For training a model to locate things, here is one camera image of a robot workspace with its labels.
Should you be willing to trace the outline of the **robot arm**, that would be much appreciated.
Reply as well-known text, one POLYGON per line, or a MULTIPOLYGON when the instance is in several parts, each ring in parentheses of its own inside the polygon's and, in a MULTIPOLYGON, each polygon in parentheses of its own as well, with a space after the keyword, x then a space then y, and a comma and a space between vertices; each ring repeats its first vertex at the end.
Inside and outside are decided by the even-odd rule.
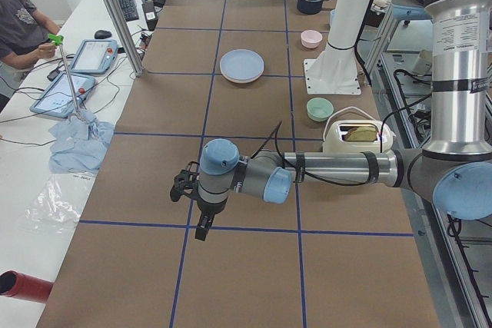
POLYGON ((356 187, 382 183, 413 191, 452 217, 491 213, 491 146, 484 137, 491 0, 393 0, 396 12, 433 23, 430 140, 421 149, 356 153, 273 153, 243 157, 225 139, 209 141, 193 177, 204 240, 230 191, 283 203, 293 183, 315 179, 356 187))

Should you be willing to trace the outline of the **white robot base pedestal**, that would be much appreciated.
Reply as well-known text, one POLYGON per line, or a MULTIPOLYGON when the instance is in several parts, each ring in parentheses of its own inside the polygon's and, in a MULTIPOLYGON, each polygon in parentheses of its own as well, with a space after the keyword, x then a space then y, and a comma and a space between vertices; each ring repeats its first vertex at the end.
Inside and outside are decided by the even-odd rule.
POLYGON ((372 0, 337 0, 326 48, 304 61, 308 94, 359 95, 355 47, 372 0))

